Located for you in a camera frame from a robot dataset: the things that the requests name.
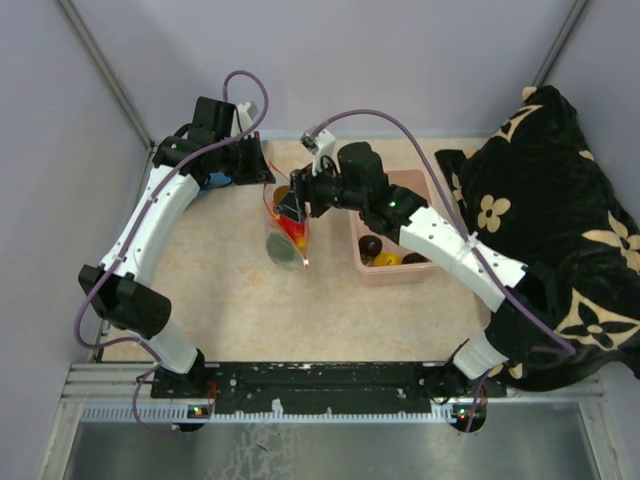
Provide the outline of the pink plastic bin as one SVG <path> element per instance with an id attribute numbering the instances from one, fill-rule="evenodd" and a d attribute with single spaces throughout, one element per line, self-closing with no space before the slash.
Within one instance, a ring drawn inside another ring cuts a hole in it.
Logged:
<path id="1" fill-rule="evenodd" d="M 390 183 L 412 190 L 427 201 L 431 201 L 431 189 L 429 187 L 425 171 L 420 169 L 391 169 L 387 174 Z M 440 269 L 440 267 L 432 261 L 384 267 L 365 264 L 361 260 L 358 245 L 358 241 L 363 236 L 373 235 L 378 237 L 382 242 L 381 252 L 393 253 L 400 260 L 402 260 L 406 255 L 412 254 L 412 251 L 394 244 L 381 235 L 371 232 L 355 211 L 349 212 L 349 222 L 354 264 L 358 271 L 359 278 L 365 286 L 378 287 L 396 284 L 420 283 L 424 282 L 433 272 Z"/>

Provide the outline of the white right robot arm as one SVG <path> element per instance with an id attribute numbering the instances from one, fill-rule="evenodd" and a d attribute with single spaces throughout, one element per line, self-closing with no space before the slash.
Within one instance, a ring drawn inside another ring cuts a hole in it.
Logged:
<path id="1" fill-rule="evenodd" d="M 485 329 L 453 355 L 446 380 L 454 393 L 470 395 L 483 374 L 544 351 L 544 337 L 559 338 L 551 327 L 557 292 L 549 268 L 527 265 L 463 236 L 424 197 L 391 183 L 368 143 L 348 144 L 337 158 L 330 156 L 332 145 L 309 139 L 303 144 L 313 161 L 291 172 L 277 213 L 302 223 L 331 208 L 355 211 L 370 231 L 435 262 L 490 309 Z"/>

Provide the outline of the dark green lime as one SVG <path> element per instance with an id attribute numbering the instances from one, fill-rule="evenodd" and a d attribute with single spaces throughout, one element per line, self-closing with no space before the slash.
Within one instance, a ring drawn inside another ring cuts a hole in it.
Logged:
<path id="1" fill-rule="evenodd" d="M 279 233 L 271 233 L 267 237 L 266 251 L 269 258 L 277 264 L 291 263 L 297 257 L 297 248 Z"/>

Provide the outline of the red pepper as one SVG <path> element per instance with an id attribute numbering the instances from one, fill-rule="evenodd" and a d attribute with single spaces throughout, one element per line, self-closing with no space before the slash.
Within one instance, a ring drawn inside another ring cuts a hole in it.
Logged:
<path id="1" fill-rule="evenodd" d="M 298 223 L 290 218 L 279 215 L 278 216 L 279 224 L 281 225 L 284 232 L 296 243 L 296 240 L 299 238 L 304 238 L 306 236 L 306 224 Z"/>

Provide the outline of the clear zip bag orange zipper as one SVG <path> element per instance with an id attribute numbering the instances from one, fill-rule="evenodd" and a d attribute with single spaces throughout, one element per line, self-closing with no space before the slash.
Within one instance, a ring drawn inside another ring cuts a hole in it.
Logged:
<path id="1" fill-rule="evenodd" d="M 274 165 L 267 163 L 275 182 L 263 186 L 266 252 L 272 262 L 289 269 L 309 267 L 310 230 L 308 222 L 295 221 L 278 214 L 276 204 L 288 193 L 288 178 Z"/>

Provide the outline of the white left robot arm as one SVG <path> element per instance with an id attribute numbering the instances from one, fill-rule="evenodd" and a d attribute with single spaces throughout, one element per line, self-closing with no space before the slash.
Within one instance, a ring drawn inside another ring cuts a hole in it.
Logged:
<path id="1" fill-rule="evenodd" d="M 78 275 L 96 314 L 148 349 L 189 397 L 206 389 L 208 373 L 196 365 L 202 360 L 198 349 L 172 322 L 171 301 L 152 284 L 178 220 L 212 174 L 234 185 L 274 183 L 257 117 L 252 102 L 198 98 L 191 123 L 156 148 L 143 195 L 116 243 Z"/>

